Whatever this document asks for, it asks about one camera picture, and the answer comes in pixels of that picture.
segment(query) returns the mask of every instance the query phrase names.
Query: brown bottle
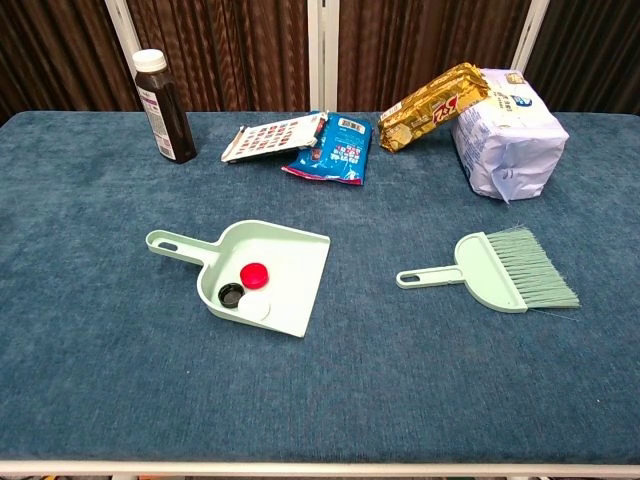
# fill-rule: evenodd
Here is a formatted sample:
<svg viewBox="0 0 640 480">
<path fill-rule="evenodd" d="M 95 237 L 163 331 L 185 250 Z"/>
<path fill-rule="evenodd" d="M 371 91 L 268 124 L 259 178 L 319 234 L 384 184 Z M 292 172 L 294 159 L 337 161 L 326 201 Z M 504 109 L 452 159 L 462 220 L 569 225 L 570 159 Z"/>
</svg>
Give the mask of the brown bottle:
<svg viewBox="0 0 640 480">
<path fill-rule="evenodd" d="M 160 153 L 172 162 L 184 163 L 196 156 L 187 116 L 182 110 L 173 76 L 160 50 L 133 54 L 136 85 Z"/>
</svg>

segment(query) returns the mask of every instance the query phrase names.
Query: blue snack package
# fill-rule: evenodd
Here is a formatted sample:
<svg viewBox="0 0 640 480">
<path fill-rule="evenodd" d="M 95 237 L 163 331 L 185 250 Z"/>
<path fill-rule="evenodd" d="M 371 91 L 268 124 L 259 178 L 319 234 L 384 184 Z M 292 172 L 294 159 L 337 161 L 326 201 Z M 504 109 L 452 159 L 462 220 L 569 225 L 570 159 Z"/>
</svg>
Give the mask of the blue snack package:
<svg viewBox="0 0 640 480">
<path fill-rule="evenodd" d="M 318 143 L 313 148 L 300 150 L 296 161 L 282 170 L 308 180 L 362 185 L 371 130 L 366 121 L 329 113 Z"/>
</svg>

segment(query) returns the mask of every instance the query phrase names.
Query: bottle label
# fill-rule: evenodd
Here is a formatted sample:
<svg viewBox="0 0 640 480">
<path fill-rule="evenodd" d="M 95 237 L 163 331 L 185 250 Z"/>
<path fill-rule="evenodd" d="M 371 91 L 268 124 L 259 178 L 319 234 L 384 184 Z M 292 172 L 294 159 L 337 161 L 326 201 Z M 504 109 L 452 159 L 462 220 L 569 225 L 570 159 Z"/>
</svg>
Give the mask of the bottle label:
<svg viewBox="0 0 640 480">
<path fill-rule="evenodd" d="M 149 117 L 149 123 L 151 124 L 151 130 L 156 137 L 156 143 L 165 157 L 169 157 L 171 160 L 176 159 L 176 155 L 173 153 L 173 146 L 171 145 L 171 139 L 167 133 L 167 127 L 164 124 L 162 118 L 162 112 L 160 111 L 160 105 L 158 104 L 158 97 L 153 92 L 149 92 L 143 88 L 138 87 L 138 93 L 140 94 L 140 100 L 144 111 L 147 112 Z"/>
</svg>

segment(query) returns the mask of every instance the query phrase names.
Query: dustpan handle hole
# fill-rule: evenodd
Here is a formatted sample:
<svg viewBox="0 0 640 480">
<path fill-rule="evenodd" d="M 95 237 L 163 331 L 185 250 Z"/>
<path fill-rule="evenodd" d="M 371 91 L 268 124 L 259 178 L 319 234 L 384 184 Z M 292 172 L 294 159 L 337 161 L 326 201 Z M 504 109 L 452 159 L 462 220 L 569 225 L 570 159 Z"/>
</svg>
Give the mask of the dustpan handle hole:
<svg viewBox="0 0 640 480">
<path fill-rule="evenodd" d="M 178 251 L 178 246 L 174 245 L 173 243 L 169 243 L 169 242 L 160 242 L 158 244 L 159 248 L 164 248 L 165 250 L 171 250 L 172 252 L 177 252 Z"/>
<path fill-rule="evenodd" d="M 403 275 L 402 277 L 400 277 L 400 280 L 406 283 L 419 282 L 420 277 L 418 277 L 417 275 Z"/>
</svg>

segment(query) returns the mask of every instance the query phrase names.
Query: brush bristles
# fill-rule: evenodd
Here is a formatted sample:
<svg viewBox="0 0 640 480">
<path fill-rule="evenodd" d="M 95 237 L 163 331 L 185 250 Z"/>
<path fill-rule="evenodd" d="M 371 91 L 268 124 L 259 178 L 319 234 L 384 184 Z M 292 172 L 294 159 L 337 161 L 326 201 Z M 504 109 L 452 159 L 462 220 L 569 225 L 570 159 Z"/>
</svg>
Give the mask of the brush bristles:
<svg viewBox="0 0 640 480">
<path fill-rule="evenodd" d="M 567 286 L 527 228 L 491 233 L 487 238 L 527 308 L 580 306 L 578 296 Z"/>
</svg>

